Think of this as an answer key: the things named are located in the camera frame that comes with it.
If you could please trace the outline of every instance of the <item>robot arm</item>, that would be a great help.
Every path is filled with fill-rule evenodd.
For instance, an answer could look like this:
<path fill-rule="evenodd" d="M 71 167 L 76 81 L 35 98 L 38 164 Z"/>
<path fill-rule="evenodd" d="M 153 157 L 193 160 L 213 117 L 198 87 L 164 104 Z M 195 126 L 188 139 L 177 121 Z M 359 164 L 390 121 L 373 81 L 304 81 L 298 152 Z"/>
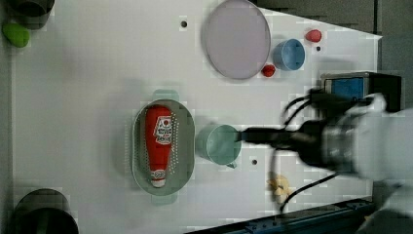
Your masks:
<path fill-rule="evenodd" d="M 401 184 L 359 233 L 397 233 L 400 226 L 400 233 L 413 230 L 413 109 L 386 113 L 382 95 L 351 101 L 311 90 L 307 99 L 321 119 L 297 131 L 249 128 L 239 140 L 295 151 L 309 166 L 342 175 Z M 377 223 L 394 229 L 377 228 Z"/>

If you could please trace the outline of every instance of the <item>white tabletop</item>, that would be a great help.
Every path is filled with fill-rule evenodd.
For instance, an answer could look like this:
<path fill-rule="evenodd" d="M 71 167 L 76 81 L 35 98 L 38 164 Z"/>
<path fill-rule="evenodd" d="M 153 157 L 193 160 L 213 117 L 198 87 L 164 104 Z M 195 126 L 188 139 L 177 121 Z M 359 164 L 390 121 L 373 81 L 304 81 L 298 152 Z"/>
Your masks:
<path fill-rule="evenodd" d="M 275 215 L 266 184 L 272 150 L 247 144 L 234 170 L 196 156 L 177 201 L 153 205 L 131 176 L 132 118 L 162 88 L 179 92 L 196 131 L 211 119 L 240 129 L 277 125 L 282 107 L 322 73 L 376 71 L 379 37 L 262 10 L 273 47 L 300 39 L 306 62 L 295 72 L 238 83 L 213 70 L 201 43 L 202 25 L 218 3 L 56 2 L 47 26 L 12 56 L 15 203 L 36 188 L 61 191 L 84 234 L 182 233 Z M 303 40 L 311 28 L 323 33 L 319 44 Z M 293 189 L 327 175 L 286 152 L 277 172 Z M 298 195 L 287 211 L 370 194 L 370 182 L 338 177 Z"/>

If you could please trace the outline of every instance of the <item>teal cup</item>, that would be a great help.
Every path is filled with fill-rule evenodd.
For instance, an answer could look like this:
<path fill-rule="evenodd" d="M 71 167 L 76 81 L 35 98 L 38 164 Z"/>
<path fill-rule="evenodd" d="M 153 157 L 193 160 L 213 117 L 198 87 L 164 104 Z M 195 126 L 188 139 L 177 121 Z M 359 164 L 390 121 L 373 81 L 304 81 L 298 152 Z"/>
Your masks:
<path fill-rule="evenodd" d="M 209 161 L 235 169 L 241 151 L 236 141 L 238 131 L 230 125 L 211 124 L 203 128 L 195 139 L 195 150 Z"/>

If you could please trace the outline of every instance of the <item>small blue cup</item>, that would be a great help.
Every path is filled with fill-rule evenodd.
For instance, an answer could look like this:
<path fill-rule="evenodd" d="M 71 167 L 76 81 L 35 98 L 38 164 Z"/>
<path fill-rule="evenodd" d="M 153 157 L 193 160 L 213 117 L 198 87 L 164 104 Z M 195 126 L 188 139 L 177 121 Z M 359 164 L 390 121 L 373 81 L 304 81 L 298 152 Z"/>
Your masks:
<path fill-rule="evenodd" d="M 304 64 L 306 52 L 303 44 L 296 39 L 279 43 L 274 49 L 273 60 L 278 69 L 298 70 Z"/>

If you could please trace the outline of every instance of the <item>red ketchup bottle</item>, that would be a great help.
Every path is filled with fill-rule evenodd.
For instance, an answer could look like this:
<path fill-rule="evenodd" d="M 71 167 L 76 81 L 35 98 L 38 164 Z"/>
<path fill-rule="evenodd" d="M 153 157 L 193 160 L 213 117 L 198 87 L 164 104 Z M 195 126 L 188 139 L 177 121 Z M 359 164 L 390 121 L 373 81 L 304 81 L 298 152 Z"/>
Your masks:
<path fill-rule="evenodd" d="M 152 185 L 162 187 L 166 181 L 172 140 L 172 122 L 168 108 L 154 105 L 147 110 L 145 136 Z"/>

